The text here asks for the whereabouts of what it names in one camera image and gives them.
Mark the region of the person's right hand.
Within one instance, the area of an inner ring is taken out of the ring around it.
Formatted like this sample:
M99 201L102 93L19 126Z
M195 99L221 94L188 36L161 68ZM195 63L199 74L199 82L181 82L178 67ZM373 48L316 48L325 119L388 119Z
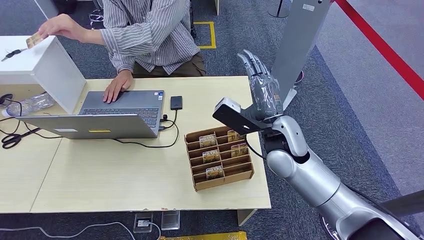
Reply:
M103 102L110 104L118 99L121 92L128 90L134 83L134 78L130 70L122 70L110 82L103 93Z

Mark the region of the person's left hand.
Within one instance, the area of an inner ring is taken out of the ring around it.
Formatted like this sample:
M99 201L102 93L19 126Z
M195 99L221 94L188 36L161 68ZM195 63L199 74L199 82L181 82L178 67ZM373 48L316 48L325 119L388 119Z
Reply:
M75 22L69 15L60 14L44 22L36 33L42 39L49 36L63 36L85 43L87 29Z

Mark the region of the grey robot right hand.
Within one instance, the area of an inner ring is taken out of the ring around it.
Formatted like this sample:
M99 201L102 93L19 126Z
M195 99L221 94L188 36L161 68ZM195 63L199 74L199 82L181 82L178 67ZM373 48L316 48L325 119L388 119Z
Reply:
M243 54L238 53L237 56L242 60L249 79L255 118L259 121L267 121L283 114L278 80L271 75L256 55L246 49L243 52Z

